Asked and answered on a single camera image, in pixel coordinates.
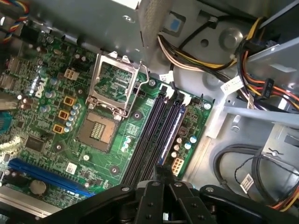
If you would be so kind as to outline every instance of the blue connector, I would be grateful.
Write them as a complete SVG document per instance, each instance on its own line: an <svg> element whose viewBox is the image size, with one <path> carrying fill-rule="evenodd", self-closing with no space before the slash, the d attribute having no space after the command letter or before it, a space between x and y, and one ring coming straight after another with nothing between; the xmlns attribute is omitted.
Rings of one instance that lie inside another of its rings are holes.
<svg viewBox="0 0 299 224"><path fill-rule="evenodd" d="M84 195L86 197L95 195L94 193L88 192L79 183L70 181L57 174L45 171L39 167L27 164L18 158L9 161L8 166L12 169L24 172L40 181L44 181L45 183L52 184L62 189L74 192L75 194Z"/></svg>

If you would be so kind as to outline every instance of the white sticker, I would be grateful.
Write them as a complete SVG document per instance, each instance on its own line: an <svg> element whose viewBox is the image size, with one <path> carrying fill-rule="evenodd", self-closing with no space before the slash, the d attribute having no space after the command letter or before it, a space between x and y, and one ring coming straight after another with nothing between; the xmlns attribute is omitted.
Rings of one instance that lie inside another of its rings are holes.
<svg viewBox="0 0 299 224"><path fill-rule="evenodd" d="M159 78L162 82L169 84L174 81L173 71L169 71L169 73L167 73L167 74L159 75Z"/></svg>
<svg viewBox="0 0 299 224"><path fill-rule="evenodd" d="M220 88L224 92L226 96L229 94L236 92L237 90L244 87L244 84L241 80L240 76L236 76L233 79L229 80L227 83L223 84Z"/></svg>
<svg viewBox="0 0 299 224"><path fill-rule="evenodd" d="M67 173L69 173L69 174L73 174L73 175L74 175L75 172L76 172L76 169L77 169L77 165L75 165L75 164L69 162L69 164L67 165L65 171L66 171Z"/></svg>
<svg viewBox="0 0 299 224"><path fill-rule="evenodd" d="M247 103L247 109L254 109L254 98L251 94L249 94L249 99L248 99L248 103Z"/></svg>
<svg viewBox="0 0 299 224"><path fill-rule="evenodd" d="M251 188L251 186L253 185L253 183L254 183L254 181L253 181L252 177L250 176L250 174L247 174L247 176L242 181L242 183L241 183L240 186L243 189L243 191L247 194L248 190Z"/></svg>

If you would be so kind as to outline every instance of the cpu socket lever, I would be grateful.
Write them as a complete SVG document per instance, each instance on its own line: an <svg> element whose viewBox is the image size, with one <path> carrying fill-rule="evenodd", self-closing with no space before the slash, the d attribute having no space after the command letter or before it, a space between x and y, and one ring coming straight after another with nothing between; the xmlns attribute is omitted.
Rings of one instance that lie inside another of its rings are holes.
<svg viewBox="0 0 299 224"><path fill-rule="evenodd" d="M99 94L95 90L96 84L101 80L101 69L104 64L112 65L131 74L128 88L124 91L124 95L126 96L125 102L118 102L114 99L107 98L106 96ZM130 96L133 93L133 89L135 88L136 79L141 66L143 66L146 70L146 81L140 83L132 103L129 104ZM115 120L121 121L123 118L128 118L138 96L139 90L141 89L142 85L148 83L149 80L150 78L147 67L143 65L142 62L140 62L138 68L135 68L134 65L129 61L127 56L123 56L122 59L119 59L117 52L115 51L108 55L98 54L93 70L93 77L89 95L86 100L88 108L92 110L95 108L95 106L102 106L111 110Z"/></svg>

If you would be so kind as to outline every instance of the black ram slot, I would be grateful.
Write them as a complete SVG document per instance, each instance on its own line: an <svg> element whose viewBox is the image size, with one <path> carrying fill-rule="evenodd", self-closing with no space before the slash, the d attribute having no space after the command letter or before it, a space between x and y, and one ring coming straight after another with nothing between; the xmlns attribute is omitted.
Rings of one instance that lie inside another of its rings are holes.
<svg viewBox="0 0 299 224"><path fill-rule="evenodd" d="M166 141L168 140L171 129L173 128L174 123L176 122L177 117L180 114L181 107L182 107L181 100L175 101L173 106L171 107L171 109L167 115L167 118L159 132L157 141L152 146L153 151L151 153L151 158L149 160L147 160L147 163L146 163L145 169L141 175L140 181L149 180L151 178L154 165L157 164L159 155L161 154L161 149L163 148L163 146L166 144Z"/></svg>
<svg viewBox="0 0 299 224"><path fill-rule="evenodd" d="M145 124L143 132L139 138L139 141L135 147L133 156L130 160L129 166L124 174L124 177L121 181L122 184L131 185L135 176L138 176L138 169L145 157L146 146L149 140L152 138L155 133L156 127L166 109L165 96L163 93L159 94L155 100L153 109L149 115L148 121Z"/></svg>

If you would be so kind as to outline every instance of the motherboard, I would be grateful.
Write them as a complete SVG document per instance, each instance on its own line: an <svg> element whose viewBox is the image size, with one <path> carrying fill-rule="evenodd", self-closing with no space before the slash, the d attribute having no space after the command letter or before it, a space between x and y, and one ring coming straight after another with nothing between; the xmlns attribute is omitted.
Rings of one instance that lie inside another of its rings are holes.
<svg viewBox="0 0 299 224"><path fill-rule="evenodd" d="M66 208L168 164L182 178L213 103L100 55L39 33L0 76L18 100L0 115L2 185Z"/></svg>

